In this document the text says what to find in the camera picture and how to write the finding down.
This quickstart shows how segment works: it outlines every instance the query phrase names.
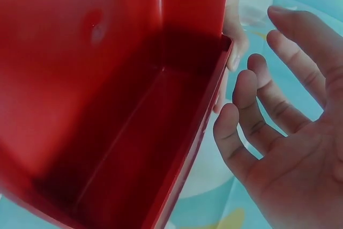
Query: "finger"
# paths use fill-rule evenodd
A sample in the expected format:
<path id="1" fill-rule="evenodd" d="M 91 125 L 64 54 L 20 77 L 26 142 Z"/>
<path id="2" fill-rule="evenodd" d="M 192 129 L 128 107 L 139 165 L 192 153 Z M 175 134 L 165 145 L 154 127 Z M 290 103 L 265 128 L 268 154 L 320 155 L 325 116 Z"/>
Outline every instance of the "finger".
<path id="1" fill-rule="evenodd" d="M 236 71 L 241 58 L 249 48 L 249 40 L 240 23 L 236 4 L 229 5 L 225 9 L 223 33 L 231 38 L 234 44 L 228 59 L 228 69 Z"/>
<path id="2" fill-rule="evenodd" d="M 256 91 L 256 75 L 249 70 L 242 71 L 237 78 L 233 102 L 239 110 L 245 137 L 262 155 L 266 155 L 283 135 L 266 124 L 256 101 Z"/>
<path id="3" fill-rule="evenodd" d="M 271 31 L 267 42 L 280 59 L 290 68 L 306 90 L 325 107 L 325 78 L 316 63 L 293 41 L 279 31 Z"/>
<path id="4" fill-rule="evenodd" d="M 243 145 L 238 132 L 239 113 L 235 105 L 226 104 L 213 127 L 213 134 L 224 162 L 232 173 L 245 183 L 251 168 L 258 161 Z"/>
<path id="5" fill-rule="evenodd" d="M 254 54 L 248 59 L 248 69 L 257 76 L 257 97 L 272 120 L 288 135 L 294 134 L 311 121 L 291 105 L 272 80 L 263 56 Z"/>
<path id="6" fill-rule="evenodd" d="M 223 75 L 223 78 L 221 80 L 221 84 L 219 87 L 217 102 L 215 103 L 213 107 L 213 111 L 216 114 L 219 114 L 219 112 L 221 111 L 221 108 L 224 105 L 225 98 L 226 98 L 226 87 L 227 87 L 228 78 L 229 78 L 229 71 L 228 69 L 225 68 L 224 75 Z"/>
<path id="7" fill-rule="evenodd" d="M 343 98 L 343 38 L 317 16 L 271 7 L 276 28 L 313 59 L 326 78 L 327 95 Z"/>

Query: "yellow pattern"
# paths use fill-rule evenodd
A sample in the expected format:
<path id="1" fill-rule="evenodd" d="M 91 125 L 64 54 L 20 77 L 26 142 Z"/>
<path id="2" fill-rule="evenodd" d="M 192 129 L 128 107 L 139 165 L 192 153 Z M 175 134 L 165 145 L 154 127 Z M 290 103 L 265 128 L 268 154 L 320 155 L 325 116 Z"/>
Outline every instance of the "yellow pattern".
<path id="1" fill-rule="evenodd" d="M 179 229 L 241 229 L 243 222 L 244 210 L 236 209 L 216 224 L 200 227 L 180 227 Z"/>
<path id="2" fill-rule="evenodd" d="M 254 32 L 254 31 L 249 31 L 249 32 L 251 32 L 252 34 L 255 34 L 257 36 L 260 36 L 264 40 L 267 40 L 267 35 L 266 34 L 263 34 L 261 32 Z"/>

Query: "open hand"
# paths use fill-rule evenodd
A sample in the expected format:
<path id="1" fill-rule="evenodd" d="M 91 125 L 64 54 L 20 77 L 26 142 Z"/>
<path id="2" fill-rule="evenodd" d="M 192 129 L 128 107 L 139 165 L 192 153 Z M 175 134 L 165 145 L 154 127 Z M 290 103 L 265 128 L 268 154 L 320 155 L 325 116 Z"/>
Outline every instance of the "open hand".
<path id="1" fill-rule="evenodd" d="M 252 55 L 214 126 L 221 155 L 273 228 L 343 228 L 343 38 L 308 12 L 270 8 L 267 41 L 324 112 L 310 121 Z M 288 135 L 266 124 L 256 97 Z M 237 124 L 263 155 L 242 144 Z"/>

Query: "palm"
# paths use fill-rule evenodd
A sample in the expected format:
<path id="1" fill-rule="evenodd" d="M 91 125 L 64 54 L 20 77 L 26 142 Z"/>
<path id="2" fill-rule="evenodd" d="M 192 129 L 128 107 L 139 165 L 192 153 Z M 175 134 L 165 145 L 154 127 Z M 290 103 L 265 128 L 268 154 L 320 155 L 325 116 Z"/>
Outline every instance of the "palm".
<path id="1" fill-rule="evenodd" d="M 294 136 L 281 141 L 266 156 L 264 163 L 251 170 L 251 178 L 266 177 L 263 183 L 254 185 L 255 201 L 272 225 L 278 225 L 278 221 L 287 216 L 289 222 L 284 224 L 284 228 L 292 228 L 301 214 L 304 224 L 297 228 L 316 228 L 311 223 L 310 214 L 321 214 L 324 216 L 322 220 L 327 220 L 335 210 L 343 209 L 343 205 L 338 207 L 333 203 L 343 192 L 336 190 L 342 186 L 333 177 L 332 168 L 337 156 L 334 154 L 335 142 L 326 138 L 327 131 L 323 130 L 326 126 L 330 125 L 317 122 L 307 125 Z M 270 177 L 269 171 L 276 160 L 280 167 Z M 328 200 L 318 199 L 327 193 L 331 194 Z M 324 208 L 327 206 L 335 208 L 328 210 Z"/>
<path id="2" fill-rule="evenodd" d="M 269 45 L 324 112 L 312 122 L 294 108 L 255 54 L 238 76 L 234 104 L 224 106 L 216 121 L 215 140 L 273 227 L 343 228 L 343 39 L 308 13 L 269 15 L 279 30 L 269 33 Z M 256 97 L 288 137 L 265 123 Z M 261 160 L 244 148 L 238 122 Z"/>

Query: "red plastic box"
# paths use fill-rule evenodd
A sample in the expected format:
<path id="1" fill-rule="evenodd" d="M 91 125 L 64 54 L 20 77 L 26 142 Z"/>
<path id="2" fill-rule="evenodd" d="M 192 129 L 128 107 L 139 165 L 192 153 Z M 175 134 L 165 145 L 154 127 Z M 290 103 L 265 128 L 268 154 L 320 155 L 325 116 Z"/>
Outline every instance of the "red plastic box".
<path id="1" fill-rule="evenodd" d="M 231 50 L 225 0 L 0 6 L 1 191 L 61 227 L 163 227 Z"/>

